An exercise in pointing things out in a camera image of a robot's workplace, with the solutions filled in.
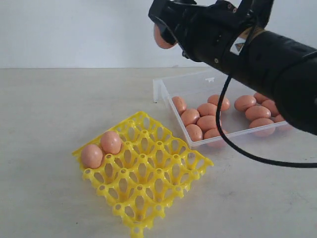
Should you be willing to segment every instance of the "white table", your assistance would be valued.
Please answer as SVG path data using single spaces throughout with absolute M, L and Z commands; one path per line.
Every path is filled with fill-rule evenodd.
M 128 238 L 104 198 L 82 181 L 71 152 L 137 111 L 177 135 L 164 104 L 152 101 L 152 79 L 200 70 L 0 70 L 0 237 Z M 299 160 L 307 159 L 303 141 L 292 142 Z M 288 146 L 275 154 L 265 143 L 246 149 L 279 158 L 294 149 Z M 316 151 L 315 142 L 309 146 Z M 146 238 L 317 236 L 316 170 L 272 167 L 231 149 L 210 158 L 215 166 Z

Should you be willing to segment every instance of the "brown egg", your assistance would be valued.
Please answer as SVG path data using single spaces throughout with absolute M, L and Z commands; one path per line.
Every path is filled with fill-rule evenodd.
M 271 99 L 265 100 L 264 102 L 262 102 L 262 106 L 266 107 L 267 109 L 271 111 L 272 117 L 276 117 L 277 115 L 279 115 L 278 109 L 273 100 Z
M 95 144 L 86 145 L 81 151 L 81 162 L 85 168 L 97 169 L 103 161 L 103 152 Z
M 234 102 L 234 108 L 239 112 L 245 112 L 248 108 L 255 106 L 257 100 L 252 95 L 244 95 Z
M 225 131 L 224 129 L 222 129 L 223 133 L 224 134 L 227 134 L 228 132 Z M 213 129 L 210 129 L 208 130 L 205 134 L 204 134 L 204 139 L 209 139 L 209 138 L 214 138 L 214 137 L 217 137 L 217 136 L 220 136 L 220 133 L 218 131 L 217 128 L 213 128 Z M 215 148 L 221 148 L 221 147 L 224 147 L 227 145 L 227 143 L 221 139 L 219 141 L 214 141 L 214 142 L 210 142 L 207 144 L 208 146 L 210 147 L 215 147 Z
M 198 108 L 200 116 L 216 116 L 217 106 L 212 103 L 203 103 Z
M 173 97 L 172 98 L 173 104 L 175 105 L 178 113 L 180 115 L 183 114 L 184 111 L 186 111 L 187 109 L 187 104 L 185 102 L 185 100 L 179 96 Z
M 115 131 L 107 131 L 102 135 L 100 144 L 106 154 L 116 155 L 121 150 L 122 141 Z
M 249 128 L 255 128 L 259 126 L 264 126 L 264 125 L 270 125 L 273 124 L 274 122 L 271 119 L 268 118 L 259 118 L 251 122 Z M 255 136 L 258 137 L 266 137 L 269 135 L 272 135 L 275 132 L 275 127 L 269 128 L 269 129 L 264 129 L 260 131 L 254 132 Z
M 162 36 L 160 36 L 159 27 L 157 25 L 154 25 L 154 39 L 156 44 L 162 49 L 170 49 L 176 45 L 176 44 L 174 45 L 169 44 L 162 38 Z
M 190 124 L 186 127 L 186 130 L 192 141 L 200 141 L 203 139 L 203 132 L 199 126 L 195 124 Z
M 184 111 L 180 118 L 184 126 L 188 126 L 189 124 L 196 124 L 199 117 L 199 112 L 196 109 L 190 108 Z
M 199 118 L 197 121 L 197 126 L 201 128 L 203 132 L 208 131 L 212 128 L 217 128 L 216 117 L 215 116 L 204 116 Z
M 285 119 L 282 117 L 282 115 L 277 115 L 273 121 L 275 123 L 278 123 L 278 122 L 282 122 L 282 121 L 285 121 Z M 280 125 L 278 126 L 276 129 L 279 130 L 279 131 L 288 131 L 288 130 L 291 130 L 293 127 L 291 125 Z
M 246 110 L 245 115 L 248 120 L 253 121 L 258 118 L 270 118 L 271 112 L 263 106 L 252 106 Z
M 219 95 L 215 94 L 215 95 L 211 95 L 207 102 L 208 103 L 212 103 L 216 106 L 218 106 L 218 101 L 219 101 Z M 229 102 L 229 99 L 227 99 L 226 97 L 223 98 L 223 101 L 222 101 L 222 105 L 221 105 L 221 111 L 226 111 L 230 108 L 230 102 Z
M 262 104 L 262 102 L 264 102 L 265 100 L 268 99 L 268 97 L 262 95 L 261 93 L 255 93 L 254 94 L 255 99 L 257 100 L 258 104 Z

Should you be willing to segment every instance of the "robotic arm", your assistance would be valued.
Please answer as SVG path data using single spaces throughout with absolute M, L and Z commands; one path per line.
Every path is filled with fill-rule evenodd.
M 273 0 L 154 0 L 149 18 L 183 56 L 266 95 L 295 128 L 317 135 L 317 50 L 266 31 Z

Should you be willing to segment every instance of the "egg tray cell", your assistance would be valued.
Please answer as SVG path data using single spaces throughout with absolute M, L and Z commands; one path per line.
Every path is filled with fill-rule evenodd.
M 73 156 L 83 179 L 89 179 L 97 195 L 105 197 L 113 214 L 130 228 L 131 237 L 142 238 L 144 228 L 151 229 L 156 217 L 164 218 L 165 208 L 176 197 L 182 198 L 192 181 L 213 163 L 145 112 L 137 112 L 109 130 L 123 141 L 119 154 L 105 155 L 97 169 L 83 167 L 80 154 L 85 145 Z M 87 144 L 100 146 L 101 136 Z

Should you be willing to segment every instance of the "white background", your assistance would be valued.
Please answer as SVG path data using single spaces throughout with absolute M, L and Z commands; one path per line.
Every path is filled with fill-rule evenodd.
M 155 45 L 152 2 L 0 0 L 0 68 L 206 66 Z M 267 29 L 317 47 L 316 9 L 315 0 L 275 0 Z

